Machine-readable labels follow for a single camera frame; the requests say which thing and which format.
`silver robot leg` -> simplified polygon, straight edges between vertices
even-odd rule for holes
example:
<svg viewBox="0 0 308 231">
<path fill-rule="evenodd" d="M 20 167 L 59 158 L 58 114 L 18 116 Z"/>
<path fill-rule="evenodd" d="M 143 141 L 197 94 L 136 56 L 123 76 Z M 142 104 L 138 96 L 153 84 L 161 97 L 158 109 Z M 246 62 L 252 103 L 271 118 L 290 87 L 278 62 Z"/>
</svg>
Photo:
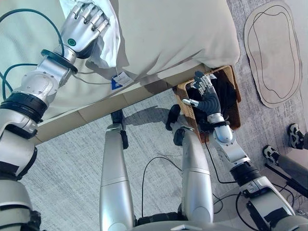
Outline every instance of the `silver robot leg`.
<svg viewBox="0 0 308 231">
<path fill-rule="evenodd" d="M 100 228 L 124 231 L 134 227 L 135 217 L 123 155 L 122 125 L 107 128 L 100 192 Z"/>
<path fill-rule="evenodd" d="M 182 214 L 188 220 L 211 223 L 214 216 L 212 187 L 203 147 L 193 131 L 178 122 L 171 123 L 171 127 L 175 139 L 180 136 L 183 147 Z"/>
</svg>

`mattress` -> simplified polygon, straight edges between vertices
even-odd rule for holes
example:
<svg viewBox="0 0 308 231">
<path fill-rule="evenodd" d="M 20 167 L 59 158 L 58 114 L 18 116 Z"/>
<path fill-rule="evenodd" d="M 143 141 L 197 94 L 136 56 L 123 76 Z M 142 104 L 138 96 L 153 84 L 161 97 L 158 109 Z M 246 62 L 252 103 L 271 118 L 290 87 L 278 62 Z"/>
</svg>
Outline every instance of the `mattress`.
<svg viewBox="0 0 308 231">
<path fill-rule="evenodd" d="M 235 64 L 239 45 L 231 13 L 225 0 L 119 0 L 111 1 L 117 14 L 121 44 L 118 72 L 124 71 L 134 89 L 159 81 L 199 64 L 209 67 Z M 18 8 L 36 9 L 60 29 L 64 15 L 58 0 L 2 0 L 0 14 Z M 57 36 L 41 16 L 33 13 L 10 15 L 0 25 L 0 70 L 17 63 L 38 63 L 42 49 L 53 50 Z M 78 60 L 79 74 L 58 90 L 43 119 L 85 107 L 125 91 L 112 90 L 114 68 L 100 69 L 87 60 Z M 13 88 L 35 67 L 17 67 L 8 75 Z"/>
</svg>

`black outline drawing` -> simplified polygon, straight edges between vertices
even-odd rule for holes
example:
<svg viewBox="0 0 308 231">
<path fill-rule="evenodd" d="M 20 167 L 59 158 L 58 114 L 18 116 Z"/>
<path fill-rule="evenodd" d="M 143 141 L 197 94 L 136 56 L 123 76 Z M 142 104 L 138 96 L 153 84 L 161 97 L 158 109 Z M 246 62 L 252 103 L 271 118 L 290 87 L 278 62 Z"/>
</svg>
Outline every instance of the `black outline drawing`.
<svg viewBox="0 0 308 231">
<path fill-rule="evenodd" d="M 292 26 L 292 30 L 293 30 L 293 33 L 294 33 L 294 38 L 295 38 L 295 43 L 296 43 L 297 57 L 298 57 L 298 61 L 299 61 L 299 81 L 298 81 L 298 84 L 297 84 L 297 87 L 296 87 L 296 90 L 294 91 L 294 93 L 293 93 L 292 95 L 290 95 L 288 98 L 285 99 L 285 97 L 291 92 L 291 90 L 292 90 L 292 88 L 293 88 L 293 85 L 294 85 L 294 82 L 295 82 L 295 60 L 294 60 L 294 55 L 293 55 L 293 50 L 292 50 L 292 45 L 291 45 L 291 38 L 290 38 L 290 25 L 289 25 L 289 21 L 288 21 L 288 18 L 287 18 L 287 16 L 286 16 L 286 14 L 285 14 L 284 12 L 279 12 L 279 13 L 277 13 L 277 14 L 268 14 L 268 13 L 265 13 L 265 12 L 268 11 L 270 8 L 275 7 L 275 6 L 284 8 L 285 11 L 288 13 L 290 20 L 292 20 L 292 17 L 290 16 L 288 10 L 287 10 L 285 7 L 283 7 L 283 6 L 281 6 L 281 5 L 273 5 L 273 6 L 271 6 L 271 7 L 268 7 L 265 11 L 259 12 L 259 13 L 256 14 L 256 16 L 254 17 L 253 23 L 252 23 L 252 25 L 251 25 L 251 27 L 250 27 L 250 29 L 249 29 L 248 35 L 247 35 L 247 46 L 248 46 L 248 49 L 249 49 L 249 53 L 250 53 L 250 55 L 251 55 L 251 57 L 252 57 L 252 59 L 253 59 L 253 61 L 254 61 L 254 63 L 255 63 L 255 66 L 256 66 L 256 73 L 257 73 L 258 85 L 259 85 L 259 90 L 260 90 L 259 93 L 261 94 L 263 100 L 264 100 L 265 102 L 267 102 L 268 104 L 282 103 L 282 102 L 284 102 L 284 101 L 290 99 L 290 98 L 297 92 L 297 89 L 298 89 L 298 86 L 299 86 L 299 83 L 300 83 L 300 69 L 301 69 L 300 65 L 301 65 L 301 60 L 300 60 L 300 57 L 299 57 L 298 43 L 297 43 L 297 40 L 296 40 L 296 34 L 295 34 L 294 27 L 293 27 L 293 24 L 292 24 L 291 26 Z M 285 16 L 286 19 L 287 19 L 288 28 L 289 28 L 290 48 L 291 48 L 291 53 L 292 53 L 292 59 L 293 59 L 293 62 L 294 62 L 294 78 L 293 78 L 293 83 L 292 83 L 292 86 L 291 86 L 289 92 L 288 92 L 288 93 L 286 94 L 286 96 L 284 96 L 284 97 L 280 97 L 280 96 L 278 95 L 278 93 L 277 93 L 275 90 L 269 89 L 269 88 L 266 86 L 265 82 L 264 82 L 261 48 L 260 48 L 259 40 L 258 40 L 256 31 L 255 31 L 255 22 L 260 18 L 261 15 L 266 14 L 266 15 L 269 15 L 269 16 L 277 16 L 277 15 L 279 15 L 279 14 L 281 14 L 281 13 L 284 14 L 284 16 Z M 257 43 L 258 43 L 258 47 L 259 47 L 259 52 L 260 52 L 261 70 L 262 70 L 262 81 L 263 81 L 263 84 L 264 84 L 264 86 L 266 87 L 267 90 L 273 91 L 273 92 L 278 96 L 278 98 L 282 99 L 282 101 L 275 102 L 275 103 L 270 103 L 270 102 L 266 101 L 266 99 L 265 99 L 265 98 L 263 97 L 263 95 L 262 95 L 261 88 L 260 88 L 260 78 L 259 78 L 258 71 L 257 71 L 257 64 L 256 64 L 256 61 L 255 61 L 255 59 L 254 59 L 254 57 L 253 57 L 253 55 L 252 55 L 252 53 L 251 53 L 251 51 L 250 51 L 250 47 L 249 47 L 249 35 L 250 35 L 250 32 L 251 32 L 251 29 L 252 29 L 252 28 L 254 28 L 254 33 L 255 33 L 255 36 L 256 36 L 256 39 L 257 39 Z"/>
</svg>

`green light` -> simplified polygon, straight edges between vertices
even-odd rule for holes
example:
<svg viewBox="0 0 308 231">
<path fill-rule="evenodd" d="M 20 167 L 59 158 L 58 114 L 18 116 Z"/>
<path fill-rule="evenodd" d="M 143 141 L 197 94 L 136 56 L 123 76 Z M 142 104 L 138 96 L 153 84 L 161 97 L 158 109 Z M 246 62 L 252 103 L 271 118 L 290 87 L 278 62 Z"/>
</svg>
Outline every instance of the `green light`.
<svg viewBox="0 0 308 231">
<path fill-rule="evenodd" d="M 74 47 L 76 45 L 76 41 L 71 39 L 71 38 L 68 39 L 67 43 L 68 43 L 68 45 L 70 45 L 72 47 Z"/>
</svg>

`sneaker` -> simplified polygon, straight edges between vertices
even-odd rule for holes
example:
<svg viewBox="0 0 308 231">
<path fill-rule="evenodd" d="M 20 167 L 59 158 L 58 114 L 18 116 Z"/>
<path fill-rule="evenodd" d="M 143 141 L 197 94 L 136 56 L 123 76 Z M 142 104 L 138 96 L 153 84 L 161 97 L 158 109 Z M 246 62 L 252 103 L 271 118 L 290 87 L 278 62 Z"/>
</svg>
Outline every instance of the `sneaker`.
<svg viewBox="0 0 308 231">
<path fill-rule="evenodd" d="M 288 127 L 289 146 L 291 148 L 303 149 L 304 135 L 299 130 L 298 124 L 290 124 Z"/>
<path fill-rule="evenodd" d="M 272 146 L 266 145 L 262 150 L 262 154 L 265 158 L 274 163 L 276 166 L 279 166 L 278 158 L 280 154 Z"/>
</svg>

